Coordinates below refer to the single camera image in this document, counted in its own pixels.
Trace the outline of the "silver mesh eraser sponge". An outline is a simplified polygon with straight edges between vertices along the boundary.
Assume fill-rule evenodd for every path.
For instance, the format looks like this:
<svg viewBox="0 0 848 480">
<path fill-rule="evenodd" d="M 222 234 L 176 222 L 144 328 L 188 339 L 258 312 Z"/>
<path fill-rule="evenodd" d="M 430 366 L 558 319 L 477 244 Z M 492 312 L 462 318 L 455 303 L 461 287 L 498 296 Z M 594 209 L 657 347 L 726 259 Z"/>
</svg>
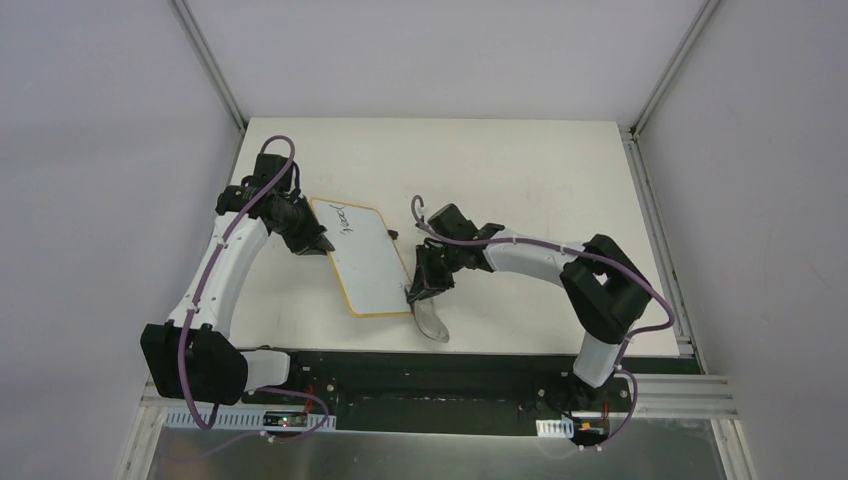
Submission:
<svg viewBox="0 0 848 480">
<path fill-rule="evenodd" d="M 415 301 L 411 308 L 416 326 L 425 337 L 440 343 L 450 341 L 449 330 L 438 316 L 432 298 Z"/>
</svg>

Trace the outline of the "yellow framed small whiteboard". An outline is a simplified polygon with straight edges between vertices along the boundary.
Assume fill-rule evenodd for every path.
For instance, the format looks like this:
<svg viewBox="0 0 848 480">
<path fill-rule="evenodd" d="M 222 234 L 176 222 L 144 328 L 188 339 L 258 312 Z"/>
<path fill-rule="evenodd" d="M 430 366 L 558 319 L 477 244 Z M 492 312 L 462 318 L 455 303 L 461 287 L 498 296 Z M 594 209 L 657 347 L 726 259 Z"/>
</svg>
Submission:
<svg viewBox="0 0 848 480">
<path fill-rule="evenodd" d="M 374 208 L 313 198 L 310 207 L 326 228 L 329 253 L 349 313 L 356 318 L 407 315 L 410 279 L 389 229 Z"/>
</svg>

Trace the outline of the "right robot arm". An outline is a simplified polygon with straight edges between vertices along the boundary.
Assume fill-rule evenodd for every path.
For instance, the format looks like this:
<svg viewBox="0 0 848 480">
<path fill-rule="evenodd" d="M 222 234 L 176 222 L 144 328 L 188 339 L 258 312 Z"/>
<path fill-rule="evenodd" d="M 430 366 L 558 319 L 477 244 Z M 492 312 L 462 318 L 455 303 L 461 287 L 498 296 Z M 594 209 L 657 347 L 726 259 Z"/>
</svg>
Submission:
<svg viewBox="0 0 848 480">
<path fill-rule="evenodd" d="M 569 400 L 583 410 L 603 402 L 631 327 L 656 297 L 619 245 L 603 234 L 570 246 L 501 224 L 478 227 L 453 203 L 430 217 L 422 209 L 422 198 L 414 197 L 416 225 L 428 236 L 415 248 L 407 303 L 415 307 L 454 288 L 453 276 L 461 270 L 518 274 L 561 287 L 584 330 L 567 384 Z"/>
</svg>

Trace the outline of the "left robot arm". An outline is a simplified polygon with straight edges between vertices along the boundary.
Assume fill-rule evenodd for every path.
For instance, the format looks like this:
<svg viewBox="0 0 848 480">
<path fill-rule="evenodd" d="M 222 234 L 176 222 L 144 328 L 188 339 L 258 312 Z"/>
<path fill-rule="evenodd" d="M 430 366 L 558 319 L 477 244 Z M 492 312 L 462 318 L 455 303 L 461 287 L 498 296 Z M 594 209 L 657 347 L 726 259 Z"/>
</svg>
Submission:
<svg viewBox="0 0 848 480">
<path fill-rule="evenodd" d="M 247 274 L 266 241 L 283 238 L 295 255 L 324 255 L 333 246 L 307 198 L 271 190 L 245 214 L 256 187 L 229 186 L 218 197 L 212 237 L 189 288 L 168 318 L 146 325 L 140 345 L 160 396 L 233 405 L 257 388 L 281 404 L 297 402 L 305 378 L 288 354 L 241 351 L 229 340 Z"/>
</svg>

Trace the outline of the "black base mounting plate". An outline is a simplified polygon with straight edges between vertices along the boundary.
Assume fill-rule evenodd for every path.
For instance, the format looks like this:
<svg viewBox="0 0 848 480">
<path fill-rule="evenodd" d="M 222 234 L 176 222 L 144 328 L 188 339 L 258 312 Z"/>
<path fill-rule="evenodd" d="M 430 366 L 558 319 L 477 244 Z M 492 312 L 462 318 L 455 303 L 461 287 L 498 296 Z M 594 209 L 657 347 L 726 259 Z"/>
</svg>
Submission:
<svg viewBox="0 0 848 480">
<path fill-rule="evenodd" d="M 245 404 L 297 405 L 294 392 L 323 400 L 339 430 L 535 436 L 539 420 L 563 414 L 626 413 L 632 384 L 617 375 L 597 390 L 571 379 L 572 355 L 294 351 L 276 393 Z"/>
</svg>

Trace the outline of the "left aluminium frame post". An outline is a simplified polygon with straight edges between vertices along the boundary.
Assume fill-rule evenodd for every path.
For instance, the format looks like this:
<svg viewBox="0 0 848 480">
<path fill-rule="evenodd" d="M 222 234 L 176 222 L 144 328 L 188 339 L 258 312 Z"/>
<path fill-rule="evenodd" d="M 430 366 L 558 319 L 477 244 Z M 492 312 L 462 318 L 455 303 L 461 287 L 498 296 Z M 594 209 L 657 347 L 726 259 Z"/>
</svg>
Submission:
<svg viewBox="0 0 848 480">
<path fill-rule="evenodd" d="M 186 0 L 169 0 L 168 5 L 184 32 L 189 46 L 207 77 L 209 85 L 217 95 L 230 124 L 236 132 L 236 140 L 232 148 L 229 175 L 227 177 L 228 180 L 231 180 L 246 135 L 248 118 L 240 107 L 224 71 L 217 61 L 206 35 L 192 10 L 190 2 Z"/>
</svg>

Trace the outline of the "aluminium frame post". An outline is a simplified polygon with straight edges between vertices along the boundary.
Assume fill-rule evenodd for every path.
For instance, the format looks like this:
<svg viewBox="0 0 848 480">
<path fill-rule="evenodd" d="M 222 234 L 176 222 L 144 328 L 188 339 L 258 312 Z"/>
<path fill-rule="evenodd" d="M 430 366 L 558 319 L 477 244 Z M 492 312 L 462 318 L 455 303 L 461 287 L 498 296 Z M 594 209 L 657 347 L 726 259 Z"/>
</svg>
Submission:
<svg viewBox="0 0 848 480">
<path fill-rule="evenodd" d="M 236 140 L 232 148 L 229 175 L 227 177 L 228 180 L 231 180 L 246 135 L 248 118 L 240 107 L 224 71 L 217 61 L 206 35 L 192 10 L 190 2 L 186 0 L 169 0 L 168 5 L 184 32 L 189 46 L 207 77 L 209 85 L 217 95 L 230 124 L 236 132 Z"/>
<path fill-rule="evenodd" d="M 674 50 L 669 62 L 664 67 L 657 84 L 652 89 L 647 101 L 643 105 L 636 120 L 629 126 L 619 126 L 625 151 L 631 162 L 632 176 L 636 185 L 637 196 L 643 211 L 643 217 L 649 232 L 654 230 L 653 220 L 658 213 L 656 202 L 652 199 L 653 194 L 649 192 L 649 180 L 640 176 L 639 166 L 641 160 L 637 160 L 639 150 L 639 139 L 646 130 L 664 100 L 673 90 L 674 85 L 685 69 L 686 63 L 705 32 L 710 27 L 715 15 L 725 4 L 722 0 L 702 1 L 690 25 L 687 27 L 680 43 Z"/>
</svg>

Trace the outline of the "right aluminium frame post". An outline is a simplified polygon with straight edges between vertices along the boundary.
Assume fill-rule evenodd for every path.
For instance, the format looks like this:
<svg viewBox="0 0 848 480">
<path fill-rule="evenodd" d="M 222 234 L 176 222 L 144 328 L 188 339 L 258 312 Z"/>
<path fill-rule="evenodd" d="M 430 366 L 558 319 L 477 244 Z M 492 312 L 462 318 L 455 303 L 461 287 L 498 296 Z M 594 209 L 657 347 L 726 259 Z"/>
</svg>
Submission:
<svg viewBox="0 0 848 480">
<path fill-rule="evenodd" d="M 636 120 L 629 126 L 619 126 L 625 151 L 631 162 L 632 176 L 636 185 L 637 196 L 643 211 L 643 217 L 649 232 L 654 230 L 653 220 L 658 213 L 656 202 L 652 199 L 653 194 L 649 192 L 649 180 L 640 176 L 639 166 L 641 160 L 637 160 L 639 150 L 639 139 L 646 130 L 664 100 L 673 90 L 674 85 L 685 69 L 686 63 L 705 32 L 710 27 L 715 15 L 725 4 L 722 0 L 702 1 L 690 25 L 687 27 L 680 43 L 674 50 L 669 62 L 664 67 L 657 84 L 652 89 L 647 101 L 643 105 Z"/>
</svg>

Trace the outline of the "aluminium front frame rail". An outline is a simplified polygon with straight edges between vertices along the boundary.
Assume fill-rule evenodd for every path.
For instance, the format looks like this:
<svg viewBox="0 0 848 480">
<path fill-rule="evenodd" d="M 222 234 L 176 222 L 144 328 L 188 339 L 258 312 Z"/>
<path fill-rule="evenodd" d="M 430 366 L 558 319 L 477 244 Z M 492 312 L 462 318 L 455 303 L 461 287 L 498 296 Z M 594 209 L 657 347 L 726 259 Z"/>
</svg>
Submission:
<svg viewBox="0 0 848 480">
<path fill-rule="evenodd" d="M 738 411 L 728 381 L 712 375 L 638 374 L 630 387 L 638 387 L 634 416 L 645 419 L 731 420 Z M 238 402 L 226 408 L 292 410 L 294 404 Z"/>
</svg>

